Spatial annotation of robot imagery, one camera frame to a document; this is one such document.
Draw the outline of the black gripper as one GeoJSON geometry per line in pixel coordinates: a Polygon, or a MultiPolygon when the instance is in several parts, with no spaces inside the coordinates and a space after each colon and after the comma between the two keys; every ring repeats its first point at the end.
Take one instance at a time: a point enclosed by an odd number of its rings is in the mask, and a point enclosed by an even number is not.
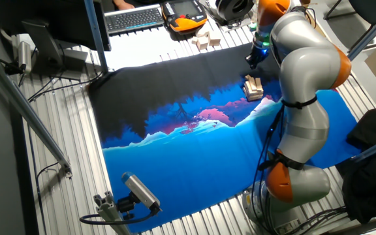
{"type": "Polygon", "coordinates": [[[245,57],[247,64],[251,67],[251,69],[256,69],[257,63],[265,60],[268,57],[268,49],[267,48],[256,48],[252,49],[251,55],[245,57]]]}

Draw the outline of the person's bare hand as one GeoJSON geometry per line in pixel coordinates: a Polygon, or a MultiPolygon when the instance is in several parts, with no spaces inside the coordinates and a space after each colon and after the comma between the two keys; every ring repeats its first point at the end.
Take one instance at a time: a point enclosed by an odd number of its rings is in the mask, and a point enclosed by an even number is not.
{"type": "Polygon", "coordinates": [[[129,10],[135,8],[135,6],[127,0],[113,0],[113,3],[118,10],[129,10]]]}

